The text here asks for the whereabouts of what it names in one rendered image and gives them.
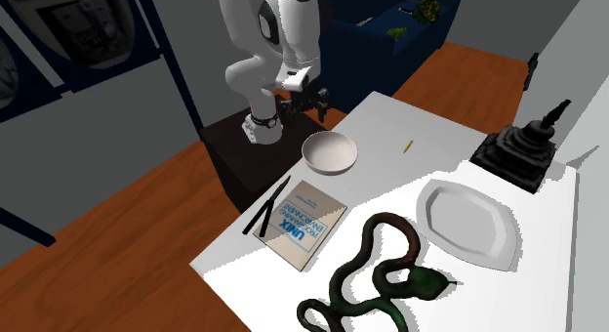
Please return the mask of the dark blue sofa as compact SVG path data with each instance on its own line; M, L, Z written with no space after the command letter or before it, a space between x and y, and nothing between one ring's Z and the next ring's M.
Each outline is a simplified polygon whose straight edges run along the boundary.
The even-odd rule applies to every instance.
M371 92L393 95L439 49L461 0L328 0L319 39L331 107L351 112Z

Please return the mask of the beige book with blue print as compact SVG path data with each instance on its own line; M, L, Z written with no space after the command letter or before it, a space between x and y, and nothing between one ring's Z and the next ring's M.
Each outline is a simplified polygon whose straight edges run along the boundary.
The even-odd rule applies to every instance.
M302 271L347 206L306 181L300 181L273 210L264 236L254 236L296 270Z

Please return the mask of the dark robot stand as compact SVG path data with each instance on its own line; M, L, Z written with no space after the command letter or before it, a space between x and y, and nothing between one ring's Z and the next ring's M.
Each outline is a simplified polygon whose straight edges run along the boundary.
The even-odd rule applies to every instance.
M282 130L272 145L254 145L242 130L248 109L199 131L223 190L243 213L302 159L303 142L324 127L305 114Z

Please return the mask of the dark green toy snake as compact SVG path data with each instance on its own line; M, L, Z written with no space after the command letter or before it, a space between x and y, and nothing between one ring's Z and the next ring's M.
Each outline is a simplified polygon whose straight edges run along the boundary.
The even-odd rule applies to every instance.
M379 295L360 303L350 303L343 295L347 277L362 268L370 259L374 246L374 229L386 224L398 229L408 241L405 255L388 259L375 266L372 283ZM371 216L362 228L361 244L352 260L338 267L329 280L328 305L307 299L297 306L297 319L308 332L345 332L342 319L358 317L371 311L387 314L397 332L409 332L404 315L392 302L394 299L437 299L453 282L438 270L418 266L421 240L413 226L403 217L383 212Z

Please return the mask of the white bowl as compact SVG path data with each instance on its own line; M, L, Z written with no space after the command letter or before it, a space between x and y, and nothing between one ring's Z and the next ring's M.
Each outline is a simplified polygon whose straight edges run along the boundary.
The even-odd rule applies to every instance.
M334 131L310 135L302 145L305 164L314 172L334 176L348 171L358 157L356 143L348 136Z

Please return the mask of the white oval plate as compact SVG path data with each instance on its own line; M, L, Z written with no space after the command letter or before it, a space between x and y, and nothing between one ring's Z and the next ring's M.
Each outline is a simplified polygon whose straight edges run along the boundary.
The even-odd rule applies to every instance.
M431 179L416 202L419 233L449 255L479 267L508 271L520 244L511 210L462 184Z

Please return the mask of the black stepped tower figure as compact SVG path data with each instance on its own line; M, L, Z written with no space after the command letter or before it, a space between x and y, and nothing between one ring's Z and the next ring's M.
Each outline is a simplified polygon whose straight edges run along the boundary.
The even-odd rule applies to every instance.
M507 125L499 133L489 134L469 161L535 194L556 153L556 145L550 140L555 134L554 124L571 102L561 102L541 120L532 120L523 128Z

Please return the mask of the dark blue framed wall picture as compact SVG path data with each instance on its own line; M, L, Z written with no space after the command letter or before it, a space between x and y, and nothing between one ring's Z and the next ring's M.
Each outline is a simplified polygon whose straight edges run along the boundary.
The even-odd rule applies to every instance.
M0 0L0 7L77 93L162 59L197 131L203 128L152 0Z

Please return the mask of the black tongs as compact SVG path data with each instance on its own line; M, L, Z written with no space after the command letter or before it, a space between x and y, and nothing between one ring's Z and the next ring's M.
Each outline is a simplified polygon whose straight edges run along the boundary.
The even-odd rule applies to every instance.
M288 176L284 180L284 182L278 186L278 188L274 191L274 193L265 201L265 203L260 208L260 210L254 215L254 217L251 219L251 221L242 230L242 233L244 235L246 235L250 232L250 230L254 227L254 224L259 220L260 217L264 217L264 219L261 224L261 230L260 230L259 236L264 237L266 235L266 230L267 230L267 227L268 227L268 224L270 221L271 213L273 211L274 202L275 202L277 196L285 188L285 186L288 185L290 179L291 179L291 177Z

